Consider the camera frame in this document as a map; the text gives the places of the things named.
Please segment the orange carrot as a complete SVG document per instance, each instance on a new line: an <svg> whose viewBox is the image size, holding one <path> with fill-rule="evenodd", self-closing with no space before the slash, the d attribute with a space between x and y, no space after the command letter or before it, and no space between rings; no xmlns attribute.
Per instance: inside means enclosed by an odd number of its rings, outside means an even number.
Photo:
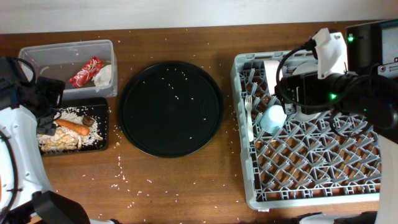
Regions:
<svg viewBox="0 0 398 224"><path fill-rule="evenodd" d="M81 136L87 136L90 133L90 129L82 124L73 123L63 119L58 119L55 121L55 123L61 127L74 131Z"/></svg>

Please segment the light grey plate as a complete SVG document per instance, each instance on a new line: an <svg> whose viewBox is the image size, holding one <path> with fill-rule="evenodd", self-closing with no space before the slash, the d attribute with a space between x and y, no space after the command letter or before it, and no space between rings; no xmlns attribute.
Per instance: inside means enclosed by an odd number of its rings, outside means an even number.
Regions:
<svg viewBox="0 0 398 224"><path fill-rule="evenodd" d="M315 63L306 62L299 65L292 73L292 75L300 75L303 73L316 72L316 71L317 71L317 65ZM320 113L304 114L302 113L302 108L300 106L296 106L296 114L294 116L294 119L305 123L318 118L319 115Z"/></svg>

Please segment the pink bowl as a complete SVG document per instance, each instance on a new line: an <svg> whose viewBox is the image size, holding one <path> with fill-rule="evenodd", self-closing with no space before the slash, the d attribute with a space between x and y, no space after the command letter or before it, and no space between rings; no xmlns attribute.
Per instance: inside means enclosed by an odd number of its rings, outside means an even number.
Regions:
<svg viewBox="0 0 398 224"><path fill-rule="evenodd" d="M270 95L275 95L275 87L277 85L276 82L276 74L277 68L280 62L278 60L265 60L264 61L264 70L266 74L266 80L268 85L268 90Z"/></svg>

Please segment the brown food scrap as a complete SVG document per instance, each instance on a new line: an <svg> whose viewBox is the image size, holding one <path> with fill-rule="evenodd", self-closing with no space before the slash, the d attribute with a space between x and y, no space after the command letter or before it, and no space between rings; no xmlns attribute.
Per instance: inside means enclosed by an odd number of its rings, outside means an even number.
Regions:
<svg viewBox="0 0 398 224"><path fill-rule="evenodd" d="M84 115L82 118L82 123L87 127L92 127L92 125L95 123L95 120L90 116Z"/></svg>

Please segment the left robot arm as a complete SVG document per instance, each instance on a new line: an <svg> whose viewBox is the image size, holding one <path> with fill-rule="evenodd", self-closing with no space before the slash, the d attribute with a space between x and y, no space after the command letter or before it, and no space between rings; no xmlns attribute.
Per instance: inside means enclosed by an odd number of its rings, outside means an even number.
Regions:
<svg viewBox="0 0 398 224"><path fill-rule="evenodd" d="M1 57L1 223L90 223L84 208L53 191L39 151L38 134L55 134L65 84L27 76L26 60Z"/></svg>

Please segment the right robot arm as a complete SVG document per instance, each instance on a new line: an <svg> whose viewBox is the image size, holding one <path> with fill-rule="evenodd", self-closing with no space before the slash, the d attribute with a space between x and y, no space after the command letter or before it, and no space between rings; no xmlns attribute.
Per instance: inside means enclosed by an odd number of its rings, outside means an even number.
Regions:
<svg viewBox="0 0 398 224"><path fill-rule="evenodd" d="M311 51L317 70L281 77L287 59ZM379 135L382 174L379 209L353 216L308 214L300 223L397 223L397 20L349 26L346 33L323 28L283 56L275 93L285 113L326 110L364 116Z"/></svg>

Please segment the white plastic fork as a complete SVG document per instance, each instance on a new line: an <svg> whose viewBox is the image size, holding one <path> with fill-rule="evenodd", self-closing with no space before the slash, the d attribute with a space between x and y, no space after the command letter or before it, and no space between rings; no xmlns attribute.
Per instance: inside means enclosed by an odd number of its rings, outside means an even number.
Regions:
<svg viewBox="0 0 398 224"><path fill-rule="evenodd" d="M249 140L249 142L253 142L254 133L253 133L253 128L252 128L252 117L251 117L251 112L252 112L252 96L251 95L246 95L244 106L246 109L246 116L247 116L248 140Z"/></svg>

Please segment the red snack wrapper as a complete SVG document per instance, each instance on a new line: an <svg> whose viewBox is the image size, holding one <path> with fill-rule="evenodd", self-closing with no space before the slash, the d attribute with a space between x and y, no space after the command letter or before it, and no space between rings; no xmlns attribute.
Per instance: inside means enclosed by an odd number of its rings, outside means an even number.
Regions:
<svg viewBox="0 0 398 224"><path fill-rule="evenodd" d="M86 82L96 76L104 67L104 62L97 57L93 57L83 68L69 79L69 83L75 88L81 88Z"/></svg>

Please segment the white tissue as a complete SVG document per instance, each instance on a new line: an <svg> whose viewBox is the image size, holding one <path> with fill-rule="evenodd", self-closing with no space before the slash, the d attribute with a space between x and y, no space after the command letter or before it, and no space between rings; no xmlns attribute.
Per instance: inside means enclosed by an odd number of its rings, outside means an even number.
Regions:
<svg viewBox="0 0 398 224"><path fill-rule="evenodd" d="M92 78L95 86L109 85L112 77L112 65L106 65Z"/></svg>

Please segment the blue cup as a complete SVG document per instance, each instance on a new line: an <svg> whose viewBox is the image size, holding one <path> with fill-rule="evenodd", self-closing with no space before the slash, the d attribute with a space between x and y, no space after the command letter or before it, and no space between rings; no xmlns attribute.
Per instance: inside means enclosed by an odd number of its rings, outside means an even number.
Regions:
<svg viewBox="0 0 398 224"><path fill-rule="evenodd" d="M287 115L281 105L270 106L262 115L259 125L265 132L274 135L283 127Z"/></svg>

